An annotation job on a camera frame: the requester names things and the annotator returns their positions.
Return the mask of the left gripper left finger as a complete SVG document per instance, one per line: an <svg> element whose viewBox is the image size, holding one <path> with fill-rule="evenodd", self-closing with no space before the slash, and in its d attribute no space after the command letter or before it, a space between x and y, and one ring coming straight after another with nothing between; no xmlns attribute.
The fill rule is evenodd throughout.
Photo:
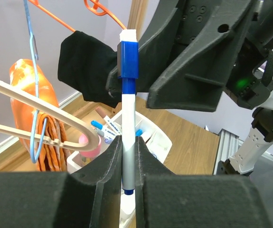
<svg viewBox="0 0 273 228"><path fill-rule="evenodd" d="M78 181L73 193L73 228L117 228L122 184L122 138L72 176Z"/></svg>

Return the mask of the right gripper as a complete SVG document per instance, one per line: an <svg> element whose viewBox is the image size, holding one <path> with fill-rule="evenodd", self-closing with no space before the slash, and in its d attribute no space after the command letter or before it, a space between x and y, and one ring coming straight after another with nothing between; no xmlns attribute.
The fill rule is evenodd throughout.
<svg viewBox="0 0 273 228"><path fill-rule="evenodd" d="M136 91L150 109L214 112L234 65L256 69L271 49L273 0L161 0L139 41Z"/></svg>

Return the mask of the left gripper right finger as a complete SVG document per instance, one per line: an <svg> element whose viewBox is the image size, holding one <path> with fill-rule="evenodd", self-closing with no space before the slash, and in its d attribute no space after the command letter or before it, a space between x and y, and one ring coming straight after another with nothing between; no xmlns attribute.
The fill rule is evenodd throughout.
<svg viewBox="0 0 273 228"><path fill-rule="evenodd" d="M135 218L136 227L153 228L166 212L167 196L162 184L174 173L156 159L146 146L143 138L135 142Z"/></svg>

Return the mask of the black teal highlighter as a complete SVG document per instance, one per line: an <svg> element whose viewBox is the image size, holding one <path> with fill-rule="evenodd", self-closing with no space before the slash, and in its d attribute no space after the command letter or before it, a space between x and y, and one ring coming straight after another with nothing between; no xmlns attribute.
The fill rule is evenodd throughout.
<svg viewBox="0 0 273 228"><path fill-rule="evenodd" d="M143 131L142 129L138 129L135 133L135 136L138 137L138 136L141 136L143 134Z"/></svg>

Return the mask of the blue cap white marker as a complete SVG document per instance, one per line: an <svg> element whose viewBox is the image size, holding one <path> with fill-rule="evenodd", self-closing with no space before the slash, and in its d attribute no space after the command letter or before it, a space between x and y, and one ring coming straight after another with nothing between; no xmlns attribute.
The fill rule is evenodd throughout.
<svg viewBox="0 0 273 228"><path fill-rule="evenodd" d="M114 131L110 130L109 128L105 127L104 125L100 124L99 122L92 120L91 125L99 130L101 130L104 133L104 130L109 130L112 133L116 134Z"/></svg>

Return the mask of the small white black-tip pen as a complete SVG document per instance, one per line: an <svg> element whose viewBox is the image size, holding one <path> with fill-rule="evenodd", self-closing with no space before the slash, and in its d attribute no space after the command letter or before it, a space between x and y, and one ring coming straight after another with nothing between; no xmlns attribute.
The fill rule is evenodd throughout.
<svg viewBox="0 0 273 228"><path fill-rule="evenodd" d="M135 189L135 80L122 79L122 189L132 195Z"/></svg>

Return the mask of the brown cap white marker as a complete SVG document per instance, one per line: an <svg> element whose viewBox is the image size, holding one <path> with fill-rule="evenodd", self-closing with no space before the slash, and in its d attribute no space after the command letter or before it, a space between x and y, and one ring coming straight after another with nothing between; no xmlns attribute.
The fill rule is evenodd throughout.
<svg viewBox="0 0 273 228"><path fill-rule="evenodd" d="M120 128L111 120L111 118L105 113L101 107L97 107L95 111L105 120L107 125L117 134L121 135L122 132Z"/></svg>

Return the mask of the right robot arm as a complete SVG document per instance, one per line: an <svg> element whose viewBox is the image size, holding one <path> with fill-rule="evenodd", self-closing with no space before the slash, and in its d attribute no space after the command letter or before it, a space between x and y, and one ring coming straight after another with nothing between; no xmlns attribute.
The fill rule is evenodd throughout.
<svg viewBox="0 0 273 228"><path fill-rule="evenodd" d="M136 90L150 109L214 112L225 93L253 111L217 171L250 175L273 145L273 0L161 0L139 57Z"/></svg>

